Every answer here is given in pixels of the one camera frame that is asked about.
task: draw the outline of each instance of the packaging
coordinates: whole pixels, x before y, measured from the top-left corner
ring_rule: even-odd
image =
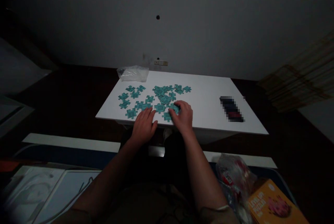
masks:
[[[243,159],[236,155],[221,154],[216,164],[218,180],[229,206],[241,224],[251,224],[252,216],[248,209],[248,198],[257,177]]]
[[[270,179],[250,196],[248,206],[258,224],[308,223],[302,212]]]
[[[149,75],[149,68],[138,65],[120,67],[117,69],[117,74],[122,81],[146,82],[147,76]]]

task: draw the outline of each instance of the forearm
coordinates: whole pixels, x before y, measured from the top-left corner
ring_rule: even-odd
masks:
[[[207,161],[195,133],[182,134],[190,177],[190,184],[198,211],[202,207],[217,209],[227,205],[226,198]]]
[[[90,213],[92,218],[102,213],[106,205],[117,194],[127,168],[139,148],[140,146],[135,141],[129,139],[119,153],[81,194],[72,208],[86,211]]]

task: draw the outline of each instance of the bag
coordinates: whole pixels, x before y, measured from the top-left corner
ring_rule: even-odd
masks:
[[[120,67],[117,69],[117,74],[122,81],[146,82],[147,76],[149,75],[149,68],[138,65]]]
[[[216,164],[216,171],[226,200],[239,221],[253,223],[247,200],[257,176],[249,170],[242,158],[223,153]]]

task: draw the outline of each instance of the wire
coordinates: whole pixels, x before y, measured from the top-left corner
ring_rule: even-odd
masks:
[[[67,203],[66,204],[66,206],[64,206],[63,207],[63,209],[62,210],[60,210],[58,213],[56,213],[54,216],[52,216],[52,217],[50,217],[50,218],[48,218],[47,220],[45,220],[45,221],[43,221],[43,222],[40,222],[40,223],[38,223],[38,224],[46,224],[46,223],[48,223],[48,222],[50,222],[50,221],[53,221],[55,218],[57,218],[59,215],[61,215],[62,214],[62,212],[65,210],[65,209],[67,209],[67,207],[79,196],[79,194],[80,193],[82,193],[89,185],[90,185],[90,183],[93,181],[94,179],[93,179],[93,177],[90,177],[89,178],[89,180],[88,180],[88,183],[87,183],[87,185],[85,185],[84,187],[82,187],[80,190],[79,190],[79,193],[77,193],[71,200],[70,200],[70,202],[69,203]]]
[[[19,151],[17,151],[14,155],[13,155],[13,158],[16,157],[17,155],[19,155],[21,152],[23,152],[24,150],[26,150],[27,148],[29,147],[33,147],[33,146],[41,146],[41,144],[30,144],[30,145],[27,145],[25,147],[22,147]]]

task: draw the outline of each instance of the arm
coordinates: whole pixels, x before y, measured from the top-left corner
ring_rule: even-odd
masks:
[[[158,126],[152,124],[155,114],[146,108],[136,118],[131,138],[120,149],[90,186],[80,195],[72,209],[86,211],[92,219],[98,217],[116,196],[127,168],[140,147],[148,142]]]
[[[177,101],[174,104],[181,107],[180,114],[176,115],[172,109],[169,109],[169,112],[184,139],[190,184],[197,210],[200,211],[203,207],[218,209],[226,206],[227,201],[223,191],[192,129],[190,105],[184,101]]]

